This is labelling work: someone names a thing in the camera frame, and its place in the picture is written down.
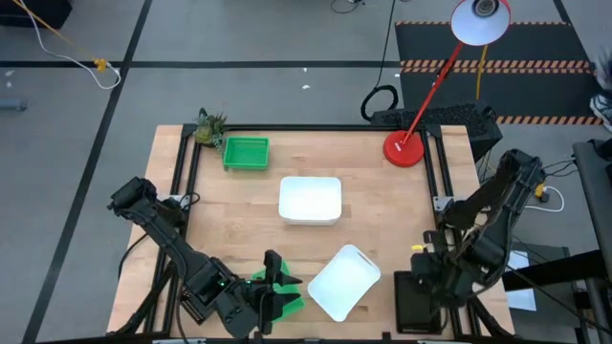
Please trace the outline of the black hazard-striped floor mat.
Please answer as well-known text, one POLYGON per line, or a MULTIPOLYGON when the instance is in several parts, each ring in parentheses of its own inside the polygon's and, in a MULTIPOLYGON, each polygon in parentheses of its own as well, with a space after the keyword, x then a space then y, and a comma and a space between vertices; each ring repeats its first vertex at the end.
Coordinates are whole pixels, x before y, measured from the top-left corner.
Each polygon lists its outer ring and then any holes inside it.
MULTIPOLYGON (((401 21, 395 29, 404 107, 417 110, 457 40, 443 21, 401 21)), ((589 108, 600 89, 570 24, 516 22, 488 48, 465 46, 431 104, 479 99, 504 124, 600 125, 589 108)))

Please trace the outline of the black plastic basket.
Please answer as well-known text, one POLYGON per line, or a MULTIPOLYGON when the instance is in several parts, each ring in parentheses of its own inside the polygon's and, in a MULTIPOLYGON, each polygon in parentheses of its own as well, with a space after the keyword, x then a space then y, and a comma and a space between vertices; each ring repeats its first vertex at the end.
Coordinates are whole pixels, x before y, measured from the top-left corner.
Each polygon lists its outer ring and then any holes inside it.
POLYGON ((410 271, 395 271, 393 278, 397 332, 439 334, 442 331, 441 311, 428 286, 410 271))

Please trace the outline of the green slotted plastic basket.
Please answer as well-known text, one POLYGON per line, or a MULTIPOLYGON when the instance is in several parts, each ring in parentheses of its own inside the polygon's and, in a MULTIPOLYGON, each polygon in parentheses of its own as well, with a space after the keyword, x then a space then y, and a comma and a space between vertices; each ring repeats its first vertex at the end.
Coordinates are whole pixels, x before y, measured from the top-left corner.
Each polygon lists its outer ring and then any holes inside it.
POLYGON ((270 141, 264 137, 229 137, 223 164, 227 169, 266 170, 270 141))
MULTIPOLYGON (((285 261, 282 262, 282 266, 281 266, 281 271, 284 274, 288 274, 291 275, 291 271, 287 265, 287 263, 285 261)), ((258 272, 255 272, 254 274, 251 275, 251 280, 262 280, 265 277, 265 270, 261 269, 258 272)), ((301 293, 299 292, 299 287, 297 284, 295 285, 284 285, 284 286, 280 286, 278 284, 274 284, 273 285, 273 290, 276 293, 279 294, 287 294, 287 293, 297 293, 299 295, 299 297, 295 300, 293 300, 292 302, 286 304, 283 306, 283 314, 275 319, 274 322, 278 322, 278 321, 282 321, 283 319, 285 319, 286 317, 299 312, 303 309, 303 307, 305 306, 305 302, 301 296, 301 293)))

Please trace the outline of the black aluminium rail frame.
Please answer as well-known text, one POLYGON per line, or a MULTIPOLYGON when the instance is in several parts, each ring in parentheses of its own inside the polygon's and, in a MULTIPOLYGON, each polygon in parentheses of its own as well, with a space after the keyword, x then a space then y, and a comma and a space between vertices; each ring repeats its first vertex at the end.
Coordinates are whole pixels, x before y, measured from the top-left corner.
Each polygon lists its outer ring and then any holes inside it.
POLYGON ((426 169, 399 168, 383 156, 386 131, 369 125, 240 126, 237 134, 266 137, 264 171, 226 170, 220 154, 196 149, 180 125, 161 125, 145 148, 144 175, 161 195, 196 191, 187 241, 250 276, 264 253, 277 251, 308 284, 345 245, 359 248, 380 269, 380 280, 347 318, 337 322, 314 301, 273 327, 275 338, 397 339, 393 274, 409 266, 412 249, 434 226, 426 169), (342 212, 332 226, 290 226, 278 214, 287 176, 336 177, 342 212))

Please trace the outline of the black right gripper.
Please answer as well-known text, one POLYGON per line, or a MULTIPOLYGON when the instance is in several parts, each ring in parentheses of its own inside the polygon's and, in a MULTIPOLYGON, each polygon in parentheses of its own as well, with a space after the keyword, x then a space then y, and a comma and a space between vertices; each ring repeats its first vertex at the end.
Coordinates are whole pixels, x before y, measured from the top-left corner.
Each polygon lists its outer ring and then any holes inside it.
POLYGON ((455 292, 458 270, 437 253, 414 253, 410 258, 412 275, 432 301, 442 307, 458 307, 455 292))

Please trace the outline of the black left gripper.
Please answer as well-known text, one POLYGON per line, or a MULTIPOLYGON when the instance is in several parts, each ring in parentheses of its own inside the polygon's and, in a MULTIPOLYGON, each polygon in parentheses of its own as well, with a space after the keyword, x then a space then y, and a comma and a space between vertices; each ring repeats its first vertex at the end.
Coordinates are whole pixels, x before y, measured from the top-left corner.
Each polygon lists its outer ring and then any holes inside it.
POLYGON ((280 316, 289 316, 303 308, 303 299, 298 292, 276 293, 273 285, 281 287, 298 285, 302 280, 281 271, 282 258, 274 250, 264 254, 265 277, 262 280, 247 280, 234 274, 219 259, 211 262, 219 269, 219 293, 213 301, 227 332, 235 338, 248 337, 255 328, 262 334, 272 332, 273 321, 280 316))

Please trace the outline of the person's shoe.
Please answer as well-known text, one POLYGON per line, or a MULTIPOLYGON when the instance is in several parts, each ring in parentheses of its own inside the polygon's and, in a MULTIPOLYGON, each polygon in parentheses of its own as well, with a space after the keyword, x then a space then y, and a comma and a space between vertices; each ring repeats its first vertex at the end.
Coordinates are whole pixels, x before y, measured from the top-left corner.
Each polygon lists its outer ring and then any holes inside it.
POLYGON ((603 127, 612 133, 612 97, 598 94, 591 97, 589 107, 592 113, 602 121, 603 127))

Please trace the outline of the red desk lamp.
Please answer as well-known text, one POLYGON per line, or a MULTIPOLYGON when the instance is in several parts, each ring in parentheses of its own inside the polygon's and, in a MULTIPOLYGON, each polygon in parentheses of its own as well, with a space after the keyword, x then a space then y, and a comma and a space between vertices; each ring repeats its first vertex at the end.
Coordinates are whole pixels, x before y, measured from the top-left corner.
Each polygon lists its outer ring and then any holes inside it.
POLYGON ((512 11, 507 0, 461 0, 454 8, 449 24, 458 43, 438 72, 435 81, 407 130, 391 133, 384 141, 383 154, 392 164, 411 167, 425 155, 425 144, 416 127, 434 95, 454 67, 465 45, 488 46, 509 28, 512 11))

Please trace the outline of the white plastic basket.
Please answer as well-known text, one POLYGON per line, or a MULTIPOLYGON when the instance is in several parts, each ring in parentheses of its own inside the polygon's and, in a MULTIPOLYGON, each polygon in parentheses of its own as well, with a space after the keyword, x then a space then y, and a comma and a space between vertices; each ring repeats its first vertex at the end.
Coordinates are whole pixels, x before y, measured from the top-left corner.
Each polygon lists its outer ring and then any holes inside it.
POLYGON ((307 291, 334 321, 343 322, 381 275, 361 250, 345 245, 308 284, 307 291))
POLYGON ((278 214, 289 225, 332 226, 342 214, 342 185, 332 177, 285 177, 278 214))

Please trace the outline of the small potted succulent plant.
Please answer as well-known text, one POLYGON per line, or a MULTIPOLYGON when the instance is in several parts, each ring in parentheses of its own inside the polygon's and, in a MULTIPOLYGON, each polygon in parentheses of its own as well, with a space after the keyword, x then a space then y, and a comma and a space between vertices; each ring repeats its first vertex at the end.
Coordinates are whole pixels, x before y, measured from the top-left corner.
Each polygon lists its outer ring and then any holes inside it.
POLYGON ((227 118, 223 112, 211 115, 204 107, 201 107, 196 118, 196 129, 193 133, 193 138, 198 145, 214 148, 220 159, 223 159, 225 155, 225 124, 227 118))

